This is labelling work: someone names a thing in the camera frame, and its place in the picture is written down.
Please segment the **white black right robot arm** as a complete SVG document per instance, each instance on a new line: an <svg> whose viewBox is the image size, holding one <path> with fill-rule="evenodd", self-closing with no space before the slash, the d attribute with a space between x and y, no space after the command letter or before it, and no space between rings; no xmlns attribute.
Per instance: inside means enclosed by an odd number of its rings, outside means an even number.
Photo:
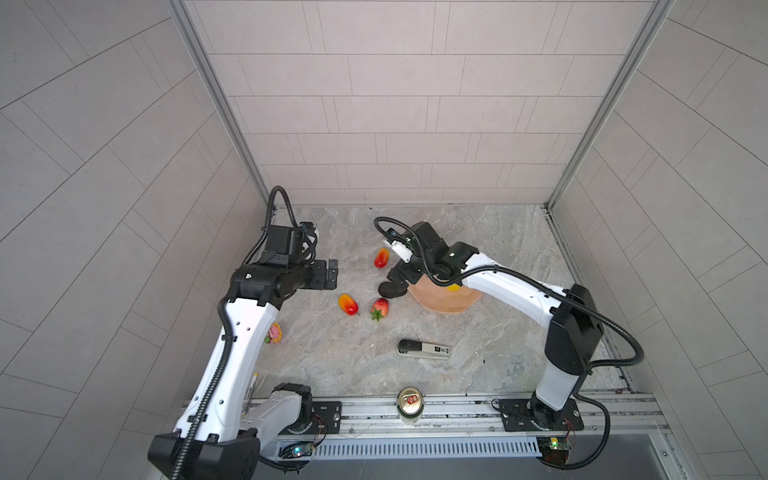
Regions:
<svg viewBox="0 0 768 480"><path fill-rule="evenodd" d="M597 368L640 364L645 354L625 328L599 313L589 290L579 284L562 288L539 282L492 260L463 242L447 245L427 222L412 226L391 217L373 221L398 256L378 291L391 300L412 295L425 309L462 313L488 295L515 308L547 332L544 373L519 418L541 431L574 427L566 417L570 401L597 407L603 433L587 457L570 462L554 444L545 447L540 463L560 471L577 470L594 462L608 443L611 417L599 401L579 390Z"/></svg>

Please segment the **dark fake avocado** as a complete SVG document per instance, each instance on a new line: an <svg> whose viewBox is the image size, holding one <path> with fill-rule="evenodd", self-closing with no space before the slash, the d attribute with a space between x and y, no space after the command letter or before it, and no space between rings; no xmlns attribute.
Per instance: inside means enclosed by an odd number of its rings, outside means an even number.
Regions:
<svg viewBox="0 0 768 480"><path fill-rule="evenodd" d="M395 299L406 295L408 293L408 286L406 284L386 281L378 286L378 292L382 298Z"/></svg>

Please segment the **red fake strawberry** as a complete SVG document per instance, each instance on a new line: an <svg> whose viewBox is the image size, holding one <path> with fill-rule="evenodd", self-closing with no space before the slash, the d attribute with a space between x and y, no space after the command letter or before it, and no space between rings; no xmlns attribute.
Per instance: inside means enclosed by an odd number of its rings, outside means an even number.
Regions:
<svg viewBox="0 0 768 480"><path fill-rule="evenodd" d="M385 298L377 299L371 307L371 319L379 322L389 313L389 301Z"/></svg>

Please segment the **red orange fake mango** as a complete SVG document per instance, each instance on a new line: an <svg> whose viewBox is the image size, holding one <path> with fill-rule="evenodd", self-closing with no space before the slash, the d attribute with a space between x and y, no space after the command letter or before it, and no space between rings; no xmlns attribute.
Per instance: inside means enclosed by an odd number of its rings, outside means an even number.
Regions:
<svg viewBox="0 0 768 480"><path fill-rule="evenodd" d="M338 306L347 315L354 316L359 312L357 302L348 294L342 294L338 298Z"/></svg>

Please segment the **red orange fake peach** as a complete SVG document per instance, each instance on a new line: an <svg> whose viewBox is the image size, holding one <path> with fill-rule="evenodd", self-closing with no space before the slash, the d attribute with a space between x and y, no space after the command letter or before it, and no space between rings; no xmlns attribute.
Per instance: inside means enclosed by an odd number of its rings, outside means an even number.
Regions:
<svg viewBox="0 0 768 480"><path fill-rule="evenodd" d="M388 265L390 259L390 251L387 248L381 248L374 259L374 266L377 269L383 269Z"/></svg>

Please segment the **pink scalloped fruit bowl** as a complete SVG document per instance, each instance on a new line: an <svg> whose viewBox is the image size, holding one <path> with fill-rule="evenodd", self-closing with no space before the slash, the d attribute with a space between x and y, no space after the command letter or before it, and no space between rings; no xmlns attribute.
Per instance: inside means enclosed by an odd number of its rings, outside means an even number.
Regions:
<svg viewBox="0 0 768 480"><path fill-rule="evenodd" d="M435 285L426 276L408 287L408 292L425 309L443 313L459 314L468 310L483 294L475 289L461 286L459 291L451 292L445 287Z"/></svg>

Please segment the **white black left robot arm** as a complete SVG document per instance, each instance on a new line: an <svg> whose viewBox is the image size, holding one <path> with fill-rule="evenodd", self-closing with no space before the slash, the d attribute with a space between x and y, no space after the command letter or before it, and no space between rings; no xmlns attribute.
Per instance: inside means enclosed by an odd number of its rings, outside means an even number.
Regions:
<svg viewBox="0 0 768 480"><path fill-rule="evenodd" d="M312 223L273 224L275 200L287 196L281 186L271 190L262 235L216 304L222 330L198 388L174 429L149 447L149 462L169 479L250 479L260 464L283 473L306 465L270 460L261 450L287 428L312 425L310 387L278 385L257 407L254 425L241 426L256 360L284 302L299 290L337 287L338 262L317 259Z"/></svg>

